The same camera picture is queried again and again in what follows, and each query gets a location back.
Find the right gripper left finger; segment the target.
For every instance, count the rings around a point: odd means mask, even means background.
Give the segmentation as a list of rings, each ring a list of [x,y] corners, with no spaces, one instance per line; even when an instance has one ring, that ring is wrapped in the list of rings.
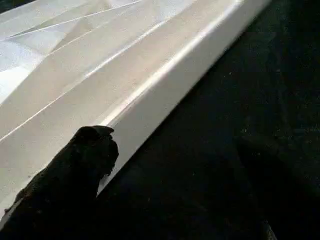
[[[119,148],[105,125],[79,128],[67,144],[16,195],[0,220],[2,240],[60,240],[73,234],[110,175]]]

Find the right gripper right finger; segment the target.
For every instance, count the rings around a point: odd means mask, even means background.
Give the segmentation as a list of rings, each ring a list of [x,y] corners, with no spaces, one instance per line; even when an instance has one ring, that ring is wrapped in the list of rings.
[[[279,240],[320,238],[320,166],[272,138],[237,137],[258,204]]]

